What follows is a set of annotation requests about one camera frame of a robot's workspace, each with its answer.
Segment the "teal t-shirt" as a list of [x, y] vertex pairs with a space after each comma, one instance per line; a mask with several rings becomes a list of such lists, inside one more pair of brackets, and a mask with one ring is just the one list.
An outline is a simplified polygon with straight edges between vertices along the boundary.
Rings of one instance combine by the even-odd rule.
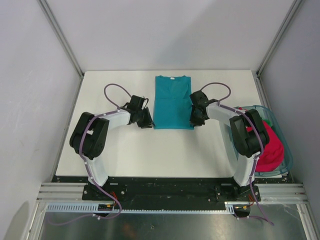
[[156, 76], [153, 121], [156, 130], [193, 130], [191, 77]]

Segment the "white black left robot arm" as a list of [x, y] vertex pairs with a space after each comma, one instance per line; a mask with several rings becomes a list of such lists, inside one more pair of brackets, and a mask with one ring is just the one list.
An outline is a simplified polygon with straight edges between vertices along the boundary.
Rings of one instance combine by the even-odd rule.
[[70, 137], [69, 145], [85, 165], [88, 179], [94, 184], [93, 194], [100, 200], [110, 196], [111, 188], [105, 184], [109, 178], [102, 160], [107, 133], [118, 127], [137, 124], [141, 129], [155, 126], [149, 108], [148, 98], [132, 95], [129, 102], [114, 111], [94, 115], [83, 112]]

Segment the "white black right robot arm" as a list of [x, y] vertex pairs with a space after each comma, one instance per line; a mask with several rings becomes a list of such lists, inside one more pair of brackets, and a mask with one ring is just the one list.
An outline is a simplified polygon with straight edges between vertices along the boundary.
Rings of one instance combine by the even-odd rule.
[[224, 145], [236, 151], [236, 170], [231, 178], [231, 196], [242, 201], [253, 189], [255, 170], [265, 146], [270, 142], [269, 134], [257, 110], [240, 110], [229, 107], [217, 99], [208, 99], [201, 90], [190, 96], [192, 106], [190, 123], [200, 127], [206, 120], [219, 121], [226, 133]]

